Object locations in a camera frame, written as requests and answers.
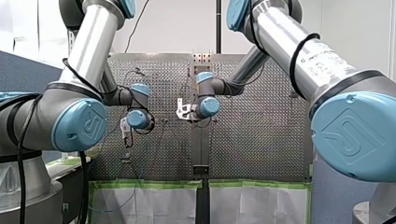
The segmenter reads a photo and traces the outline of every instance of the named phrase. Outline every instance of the white paper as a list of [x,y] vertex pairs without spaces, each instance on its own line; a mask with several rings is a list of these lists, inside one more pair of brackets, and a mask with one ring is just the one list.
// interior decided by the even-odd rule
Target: white paper
[[63,68],[62,59],[68,56],[68,37],[59,9],[59,1],[38,0],[38,11],[38,60]]
[[10,1],[11,0],[0,0],[0,50],[8,53],[12,53],[14,49]]
[[38,60],[38,14],[37,0],[10,0],[14,54],[31,60]]
[[216,224],[305,224],[307,189],[211,188],[210,219]]
[[[115,210],[131,198],[134,189],[98,189],[93,208]],[[195,224],[196,189],[136,189],[120,210],[92,212],[92,223]]]

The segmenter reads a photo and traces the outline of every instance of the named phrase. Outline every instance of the white wall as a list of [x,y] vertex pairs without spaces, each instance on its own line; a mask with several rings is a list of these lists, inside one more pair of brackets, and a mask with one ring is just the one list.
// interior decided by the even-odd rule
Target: white wall
[[[113,42],[124,52],[128,37],[146,0],[136,0],[136,16],[125,22]],[[149,0],[128,52],[209,52],[216,47],[214,0]]]
[[322,0],[322,37],[359,69],[389,74],[392,0]]
[[[128,36],[146,0],[136,0],[136,16],[116,34],[113,48],[124,52]],[[222,0],[222,53],[246,53],[251,44],[227,27],[225,18],[229,0]],[[301,0],[303,25],[320,32],[321,2]],[[215,0],[149,0],[146,11],[132,37],[128,52],[191,53],[216,51]]]

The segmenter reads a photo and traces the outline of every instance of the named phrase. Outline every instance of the black cable tie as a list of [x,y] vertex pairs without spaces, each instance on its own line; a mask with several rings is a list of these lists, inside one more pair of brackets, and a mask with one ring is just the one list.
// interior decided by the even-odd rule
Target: black cable tie
[[291,57],[291,61],[290,61],[289,75],[290,75],[291,86],[303,99],[305,99],[305,97],[303,96],[300,89],[298,88],[297,82],[296,82],[296,77],[295,77],[296,63],[297,63],[298,55],[300,54],[300,51],[303,49],[305,43],[308,42],[309,40],[315,39],[315,38],[320,39],[320,35],[317,33],[313,33],[313,34],[308,35],[304,40],[302,40],[300,42],[300,44],[298,44],[297,49],[294,51],[293,56]]

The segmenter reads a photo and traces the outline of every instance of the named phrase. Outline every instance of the gray panel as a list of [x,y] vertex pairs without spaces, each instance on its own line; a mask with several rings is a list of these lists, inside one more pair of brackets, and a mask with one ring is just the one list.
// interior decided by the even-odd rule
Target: gray panel
[[[0,51],[0,91],[44,92],[62,70]],[[61,158],[58,151],[43,151],[44,162]]]
[[[213,55],[212,69],[227,77],[242,55]],[[304,147],[305,102],[292,98],[290,81],[272,61],[244,94],[219,97],[212,123],[211,178],[305,181],[312,147]]]
[[352,223],[353,207],[370,201],[375,183],[367,183],[336,172],[325,161],[314,161],[312,224]]
[[[134,146],[125,148],[118,126],[124,108],[108,109],[106,144],[93,163],[92,178],[192,179],[191,125],[177,118],[177,98],[191,96],[191,56],[183,54],[120,54],[109,60],[117,82],[131,86],[140,82],[150,86],[148,108],[156,119],[156,128],[148,135],[134,133]],[[134,71],[138,67],[144,76]],[[130,163],[121,163],[125,153]]]

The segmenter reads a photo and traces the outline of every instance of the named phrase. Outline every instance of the black cable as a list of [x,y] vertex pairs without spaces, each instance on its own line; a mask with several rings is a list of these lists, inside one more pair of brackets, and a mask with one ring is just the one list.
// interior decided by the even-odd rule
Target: black cable
[[386,221],[385,221],[384,223],[382,223],[382,224],[393,224],[393,223],[396,223],[396,216],[394,216],[394,217],[392,217],[392,218],[386,220]]
[[66,58],[63,58],[62,62],[64,62],[64,65],[75,75],[75,77],[78,78],[78,80],[80,80],[84,85],[89,87],[92,91],[96,92],[103,99],[103,94],[98,89],[96,89],[96,87],[94,87],[89,81],[87,81],[87,79],[80,76],[78,72],[70,65],[69,61]]
[[293,0],[288,1],[289,15],[293,13]]
[[90,186],[88,179],[88,164],[85,152],[79,152],[79,157],[81,158],[81,169],[82,169],[82,199],[80,214],[78,216],[78,224],[85,224],[88,215],[88,202],[90,199]]
[[147,0],[146,3],[145,3],[145,5],[143,6],[142,12],[140,13],[139,18],[137,18],[136,25],[134,26],[134,30],[133,30],[132,33],[129,35],[128,45],[126,46],[124,53],[126,53],[126,52],[128,51],[129,45],[131,44],[132,36],[134,35],[134,32],[136,32],[137,25],[139,24],[140,19],[142,18],[142,15],[143,15],[143,13],[144,13],[145,10],[146,10],[146,6],[148,5],[148,2],[149,2],[149,0]]
[[27,133],[30,121],[32,120],[33,114],[35,113],[35,108],[37,107],[38,101],[41,99],[41,95],[37,96],[30,107],[29,113],[27,114],[26,120],[23,124],[21,130],[20,142],[18,143],[18,169],[20,172],[20,182],[21,182],[21,209],[20,209],[20,224],[25,223],[25,213],[26,213],[26,178],[23,167],[23,141]]
[[298,44],[297,49],[294,51],[293,56],[291,57],[291,61],[290,61],[289,76],[290,76],[291,86],[303,99],[305,99],[305,97],[303,96],[300,89],[298,88],[296,77],[295,77],[296,63],[297,63],[298,55],[299,55],[300,51],[303,49],[305,43],[308,42],[309,40],[315,39],[315,38],[320,39],[320,35],[313,33],[313,34],[308,35],[303,41],[301,41],[300,44]]
[[206,128],[207,126],[209,126],[209,124],[211,124],[211,123],[212,123],[212,117],[209,118],[209,122],[208,122],[206,125],[204,125],[204,126],[199,126],[199,124],[197,123],[197,125],[195,125],[195,126],[192,127],[192,128],[193,128],[193,129],[194,129],[194,128],[203,129],[203,128]]

